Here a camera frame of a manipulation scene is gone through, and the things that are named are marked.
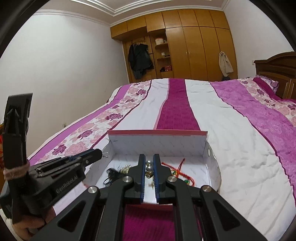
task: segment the ceiling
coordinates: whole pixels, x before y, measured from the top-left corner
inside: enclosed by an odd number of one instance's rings
[[[50,0],[36,14],[72,12],[113,26],[140,15],[167,9],[222,10],[228,2],[229,0]]]

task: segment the bed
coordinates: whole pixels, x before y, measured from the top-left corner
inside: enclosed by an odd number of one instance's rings
[[[258,77],[211,83],[157,79],[122,86],[105,105],[50,137],[30,163],[102,150],[108,130],[205,130],[221,170],[220,195],[269,241],[294,240],[296,54],[255,63]],[[276,90],[271,80],[279,83]],[[78,184],[55,205],[56,212],[85,189]],[[174,240],[170,211],[129,207],[126,215],[123,240]],[[143,216],[155,220],[149,229],[140,221]]]

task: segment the white wall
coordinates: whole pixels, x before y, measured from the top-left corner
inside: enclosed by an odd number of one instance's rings
[[[62,124],[100,107],[128,84],[121,42],[88,20],[32,16],[0,59],[0,119],[7,97],[33,92],[28,155]]]
[[[239,78],[256,75],[253,60],[293,51],[278,27],[249,0],[230,0],[224,12],[232,33]]]

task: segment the wooden wardrobe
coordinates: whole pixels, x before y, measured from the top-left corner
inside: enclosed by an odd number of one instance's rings
[[[123,41],[130,82],[166,77],[221,81],[221,51],[226,53],[234,70],[229,77],[237,79],[234,45],[222,11],[178,9],[156,12],[111,27],[111,36]],[[168,43],[157,46],[157,37],[166,39]],[[128,62],[128,50],[133,43],[148,45],[148,52],[155,67],[140,80],[135,80]],[[162,58],[162,51],[170,56]],[[172,65],[170,73],[160,72],[165,65]]]

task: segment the metal screw cap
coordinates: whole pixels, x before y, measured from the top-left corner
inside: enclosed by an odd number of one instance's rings
[[[202,186],[202,190],[205,192],[210,192],[212,190],[212,188],[208,185],[204,185],[204,186]]]
[[[88,192],[89,192],[89,193],[96,193],[97,190],[98,190],[98,188],[95,187],[95,186],[92,186],[92,187],[89,187],[89,188],[88,188]]]
[[[122,178],[122,180],[123,180],[125,183],[129,183],[129,182],[131,182],[131,181],[133,180],[133,178],[130,177],[130,176],[125,176],[125,177]]]
[[[169,176],[169,177],[168,177],[168,181],[169,181],[170,183],[174,183],[176,180],[177,180],[177,178],[174,177],[174,176]]]

